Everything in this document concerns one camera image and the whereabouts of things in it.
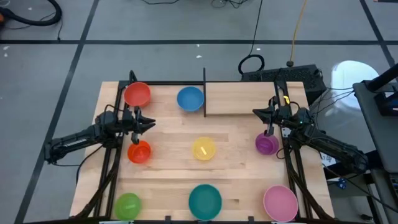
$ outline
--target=gray floor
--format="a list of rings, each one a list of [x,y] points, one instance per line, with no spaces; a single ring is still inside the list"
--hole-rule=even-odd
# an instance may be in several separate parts
[[[60,24],[0,31],[0,125],[3,127],[0,133],[0,214],[3,223],[12,223],[16,217],[78,49],[78,40],[96,1],[58,0],[63,9],[61,39],[76,40],[76,44],[35,44],[35,40],[56,40]],[[201,80],[203,67],[206,67],[209,80],[239,80],[238,63],[249,53],[251,45],[199,44],[199,40],[252,39],[260,1],[249,0],[239,9],[229,4],[214,9],[210,2],[181,0],[171,5],[148,6],[138,0],[100,0],[87,40],[198,41],[191,41],[191,44],[84,45],[78,54],[80,58],[54,137],[91,124],[101,82],[125,80],[130,69],[140,80]],[[264,0],[256,39],[290,40],[302,3],[303,0]],[[398,4],[372,0],[366,3],[384,40],[398,40],[398,28],[392,22],[398,19]],[[53,12],[52,6],[43,0],[11,0],[8,7],[33,19]],[[14,21],[6,25],[23,26]],[[316,64],[323,70],[326,85],[330,84],[332,67],[344,60],[367,63],[379,73],[389,68],[359,0],[309,0],[297,39],[325,40],[318,45],[297,45],[295,65]],[[8,40],[21,42],[11,44]],[[326,40],[370,40],[373,44],[330,45]],[[254,52],[264,56],[266,68],[285,66],[290,45],[288,41],[281,43],[254,46]],[[388,45],[388,49],[398,61],[398,46]],[[257,61],[248,61],[243,70],[257,70],[258,66]],[[359,138],[369,135],[363,127],[363,121],[358,119],[357,126],[345,129],[357,138],[342,140],[370,151],[373,149],[370,138],[368,141]],[[78,164],[82,159],[80,151],[68,155],[60,163]],[[75,171],[75,168],[44,165],[25,222],[68,217]],[[351,207],[353,212],[337,209],[336,215],[355,221],[358,216],[353,213],[362,209],[358,210],[356,205],[363,203],[362,199],[359,202],[357,198],[350,200],[354,201],[350,206],[341,198],[334,198],[333,204]]]

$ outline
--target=bowl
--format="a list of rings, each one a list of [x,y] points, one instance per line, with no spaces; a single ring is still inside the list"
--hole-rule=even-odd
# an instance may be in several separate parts
[[[198,185],[189,195],[189,209],[199,220],[214,219],[221,211],[222,206],[220,192],[210,184]]]
[[[142,164],[150,158],[150,153],[150,145],[148,142],[140,140],[138,145],[130,145],[127,156],[131,162]]]
[[[177,103],[181,109],[194,112],[200,109],[205,101],[202,91],[196,87],[188,86],[179,91]]]
[[[261,133],[256,138],[256,149],[263,155],[272,155],[278,151],[279,141],[274,136],[265,136]]]
[[[200,137],[192,145],[192,153],[195,158],[207,161],[216,154],[216,145],[208,137]]]
[[[149,86],[142,82],[130,84],[124,91],[124,101],[130,106],[144,107],[150,101]]]
[[[292,221],[299,210],[297,197],[283,185],[268,188],[262,202],[268,215],[277,222]]]
[[[122,194],[115,203],[114,213],[122,221],[133,220],[141,210],[141,200],[136,194]]]

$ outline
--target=orange bowl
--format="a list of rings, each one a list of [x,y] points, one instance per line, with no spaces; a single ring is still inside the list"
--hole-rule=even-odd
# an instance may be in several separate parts
[[[124,91],[124,101],[130,106],[144,107],[150,101],[149,86],[142,82],[130,84]]]
[[[150,153],[151,151],[148,142],[140,140],[138,145],[130,145],[127,156],[131,162],[142,164],[150,158]]]

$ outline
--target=yellow cable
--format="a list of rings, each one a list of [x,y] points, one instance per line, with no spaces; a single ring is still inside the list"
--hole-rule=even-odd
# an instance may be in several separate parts
[[[290,61],[292,61],[292,62],[293,62],[293,56],[294,56],[294,42],[296,41],[297,30],[300,27],[300,22],[301,22],[301,19],[303,18],[304,9],[305,9],[305,6],[307,5],[307,1],[308,0],[304,0],[303,7],[301,8],[300,16],[298,17],[296,28],[294,29],[293,41],[292,41],[292,51],[290,53]]]

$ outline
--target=yellow bowl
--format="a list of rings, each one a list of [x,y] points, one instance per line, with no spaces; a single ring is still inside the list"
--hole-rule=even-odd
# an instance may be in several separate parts
[[[192,153],[195,158],[207,161],[216,154],[216,145],[211,138],[200,137],[193,143]]]

